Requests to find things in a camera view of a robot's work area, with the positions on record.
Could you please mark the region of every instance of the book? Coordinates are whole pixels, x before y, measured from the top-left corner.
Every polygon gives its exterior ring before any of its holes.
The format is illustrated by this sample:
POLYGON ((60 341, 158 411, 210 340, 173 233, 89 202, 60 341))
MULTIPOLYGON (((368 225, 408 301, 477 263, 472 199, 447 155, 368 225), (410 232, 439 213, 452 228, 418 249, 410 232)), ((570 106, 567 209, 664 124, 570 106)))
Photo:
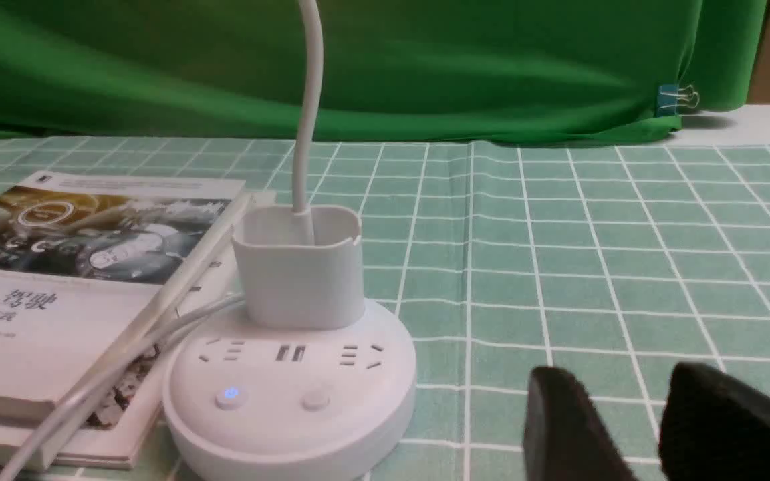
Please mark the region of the book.
MULTIPOLYGON (((274 198, 274 192, 254 192, 248 206, 271 204, 274 198)), ((168 322, 226 293, 238 291, 237 277, 235 255, 227 244, 209 262, 183 301, 159 322, 168 322)), ((115 386, 96 396, 98 402, 86 405, 80 416, 74 416, 34 454, 27 468, 41 471, 53 463, 82 468, 134 468, 160 413, 163 371, 167 368, 167 357, 163 354, 170 353, 169 347, 174 344, 155 346, 132 362, 115 386)), ((33 426, 0 422, 0 465, 28 438, 31 429, 33 426)))
POLYGON ((39 171, 0 194, 0 422, 36 424, 177 305, 243 187, 39 171))

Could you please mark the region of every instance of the black object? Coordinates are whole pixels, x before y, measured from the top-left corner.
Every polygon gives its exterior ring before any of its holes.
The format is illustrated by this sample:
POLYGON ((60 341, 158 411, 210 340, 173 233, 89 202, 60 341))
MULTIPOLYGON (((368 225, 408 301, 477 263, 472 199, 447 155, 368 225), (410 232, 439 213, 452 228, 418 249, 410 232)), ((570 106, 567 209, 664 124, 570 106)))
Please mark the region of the black object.
MULTIPOLYGON (((529 481, 636 481, 564 369, 531 372, 523 447, 529 481)), ((770 397, 705 363, 678 363, 659 456, 669 481, 770 481, 770 397)))

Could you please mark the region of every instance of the power cord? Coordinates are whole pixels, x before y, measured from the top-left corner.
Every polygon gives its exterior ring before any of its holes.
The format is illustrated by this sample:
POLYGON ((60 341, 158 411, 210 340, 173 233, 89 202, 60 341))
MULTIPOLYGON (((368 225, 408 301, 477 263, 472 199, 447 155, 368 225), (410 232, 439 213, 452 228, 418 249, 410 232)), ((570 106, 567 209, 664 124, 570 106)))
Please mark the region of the power cord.
MULTIPOLYGON (((300 216, 307 225, 305 226, 306 243, 313 244, 313 222, 311 219, 311 209, 309 209, 306 182, 308 178, 308 156, 311 152, 313 143, 314 127, 317 123, 317 112, 319 110, 320 92, 323 88, 323 69, 324 69, 324 47, 323 47, 323 25, 320 22, 320 13, 317 8, 317 0, 299 0, 299 10, 302 13, 302 21, 305 25, 305 49, 307 55, 307 65, 305 67, 305 95, 302 99, 302 116, 299 120, 299 131, 296 134, 296 145, 293 152, 293 213, 300 216)), ((184 327, 199 322, 201 319, 210 316, 231 305, 241 304, 242 295, 231 295, 219 301, 203 305, 192 313, 178 317, 174 321, 163 325, 155 331, 151 331, 137 342, 128 351, 126 351, 114 363, 111 363, 103 372, 92 377, 91 380, 77 389, 71 395, 62 400, 61 404, 55 408, 42 423, 34 429, 31 435, 25 439, 18 450, 0 471, 0 481, 13 481, 19 475, 19 472, 31 459, 31 456, 40 446, 55 434, 56 430, 70 417, 74 415, 84 402, 99 389, 105 389, 108 383, 116 380, 122 375, 122 372, 138 356, 156 342, 162 341, 165 337, 173 335, 184 327)))

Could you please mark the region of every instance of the binder clip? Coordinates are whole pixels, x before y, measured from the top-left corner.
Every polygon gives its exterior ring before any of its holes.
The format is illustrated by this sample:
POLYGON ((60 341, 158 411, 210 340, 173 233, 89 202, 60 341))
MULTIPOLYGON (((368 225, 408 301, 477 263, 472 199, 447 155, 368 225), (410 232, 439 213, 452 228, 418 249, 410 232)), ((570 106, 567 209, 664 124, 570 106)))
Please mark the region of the binder clip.
POLYGON ((679 107, 696 109, 700 104, 700 92, 694 90, 693 85, 679 88, 676 84, 663 84, 658 88, 656 98, 655 116, 675 116, 679 107))

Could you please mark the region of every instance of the book cover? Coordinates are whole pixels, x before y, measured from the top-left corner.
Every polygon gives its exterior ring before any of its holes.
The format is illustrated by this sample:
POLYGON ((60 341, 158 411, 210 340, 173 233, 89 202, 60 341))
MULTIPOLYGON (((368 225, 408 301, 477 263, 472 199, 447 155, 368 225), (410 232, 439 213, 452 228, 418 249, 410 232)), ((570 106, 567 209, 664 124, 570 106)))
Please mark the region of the book cover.
POLYGON ((40 171, 0 194, 0 417, 45 417, 180 301, 242 185, 40 171))

